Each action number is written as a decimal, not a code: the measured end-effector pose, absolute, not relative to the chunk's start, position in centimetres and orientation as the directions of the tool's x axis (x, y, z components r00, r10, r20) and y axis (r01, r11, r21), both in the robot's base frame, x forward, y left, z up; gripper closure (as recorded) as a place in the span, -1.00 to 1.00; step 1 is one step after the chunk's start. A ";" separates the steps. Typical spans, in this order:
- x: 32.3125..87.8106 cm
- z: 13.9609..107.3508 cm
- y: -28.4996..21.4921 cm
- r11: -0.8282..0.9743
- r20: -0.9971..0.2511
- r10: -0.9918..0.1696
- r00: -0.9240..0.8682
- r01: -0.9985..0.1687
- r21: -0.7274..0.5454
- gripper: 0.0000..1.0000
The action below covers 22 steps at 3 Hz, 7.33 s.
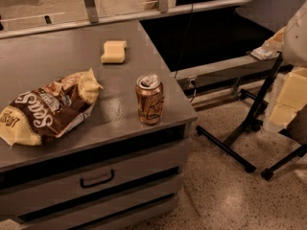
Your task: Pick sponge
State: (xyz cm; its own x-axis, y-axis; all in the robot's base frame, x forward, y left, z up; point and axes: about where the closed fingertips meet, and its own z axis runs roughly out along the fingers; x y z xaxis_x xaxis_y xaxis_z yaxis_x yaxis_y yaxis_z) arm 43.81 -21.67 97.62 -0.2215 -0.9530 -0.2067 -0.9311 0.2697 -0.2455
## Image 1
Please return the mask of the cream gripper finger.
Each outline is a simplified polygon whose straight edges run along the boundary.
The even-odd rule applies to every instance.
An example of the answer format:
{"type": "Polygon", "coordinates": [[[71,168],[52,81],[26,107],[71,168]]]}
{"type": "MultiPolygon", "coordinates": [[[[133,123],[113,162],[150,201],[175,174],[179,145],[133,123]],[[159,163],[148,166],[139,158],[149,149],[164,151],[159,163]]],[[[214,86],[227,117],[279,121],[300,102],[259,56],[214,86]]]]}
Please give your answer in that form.
{"type": "Polygon", "coordinates": [[[286,127],[307,104],[307,68],[295,67],[288,74],[278,74],[273,84],[271,124],[286,127]]]}

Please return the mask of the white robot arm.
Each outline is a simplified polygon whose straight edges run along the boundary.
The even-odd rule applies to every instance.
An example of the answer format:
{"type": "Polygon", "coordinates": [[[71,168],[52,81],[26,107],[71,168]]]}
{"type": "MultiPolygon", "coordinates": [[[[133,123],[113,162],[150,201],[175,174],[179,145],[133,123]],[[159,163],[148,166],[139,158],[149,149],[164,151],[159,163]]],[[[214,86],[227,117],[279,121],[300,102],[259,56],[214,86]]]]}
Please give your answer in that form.
{"type": "Polygon", "coordinates": [[[278,78],[269,121],[307,144],[307,2],[282,30],[282,57],[293,70],[278,78]]]}

